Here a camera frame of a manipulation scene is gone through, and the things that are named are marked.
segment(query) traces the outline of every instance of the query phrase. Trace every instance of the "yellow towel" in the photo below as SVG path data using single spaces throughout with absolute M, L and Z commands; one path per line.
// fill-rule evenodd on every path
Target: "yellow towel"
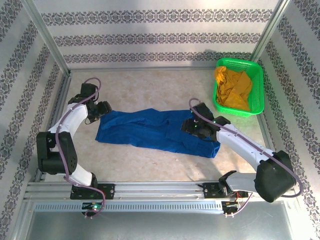
M 217 82 L 216 101 L 224 107 L 250 112 L 248 96 L 252 89 L 252 81 L 244 72 L 235 72 L 225 66 L 214 71 Z

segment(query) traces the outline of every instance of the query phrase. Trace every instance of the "blue cloth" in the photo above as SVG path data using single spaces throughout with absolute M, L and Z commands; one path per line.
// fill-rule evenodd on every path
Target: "blue cloth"
M 219 142 L 203 141 L 181 131 L 183 121 L 190 118 L 189 110 L 112 111 L 101 117 L 95 140 L 214 158 L 220 148 Z

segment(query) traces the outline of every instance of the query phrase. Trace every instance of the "metal panel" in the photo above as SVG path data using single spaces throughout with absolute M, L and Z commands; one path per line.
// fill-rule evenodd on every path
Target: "metal panel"
M 28 240 L 291 240 L 283 202 L 251 202 L 241 214 L 102 212 L 85 219 L 79 212 L 35 212 Z
M 27 233 L 32 222 L 34 214 L 35 203 L 23 202 L 17 217 L 11 240 L 25 240 Z
M 42 202 L 34 207 L 35 212 L 81 212 L 81 202 Z M 103 212 L 205 212 L 222 214 L 221 201 L 188 202 L 112 202 L 106 203 Z

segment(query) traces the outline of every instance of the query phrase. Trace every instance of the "clothing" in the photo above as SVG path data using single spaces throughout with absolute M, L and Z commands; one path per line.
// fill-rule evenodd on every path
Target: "clothing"
M 101 117 L 95 140 L 109 144 L 131 144 L 172 153 L 213 158 L 220 143 L 203 141 L 181 131 L 184 120 L 192 118 L 189 110 L 137 112 L 112 111 Z
M 216 100 L 224 107 L 250 112 L 248 96 L 252 89 L 252 81 L 246 72 L 235 72 L 225 66 L 214 71 L 217 82 Z

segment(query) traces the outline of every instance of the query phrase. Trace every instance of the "wall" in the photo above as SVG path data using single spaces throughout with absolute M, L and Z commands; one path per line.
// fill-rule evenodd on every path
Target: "wall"
M 278 0 L 35 0 L 71 69 L 248 59 Z
M 0 240 L 15 225 L 38 165 L 62 72 L 19 0 L 0 0 Z
M 264 116 L 273 144 L 289 153 L 304 185 L 301 205 L 320 238 L 319 17 L 320 0 L 293 0 L 260 63 Z

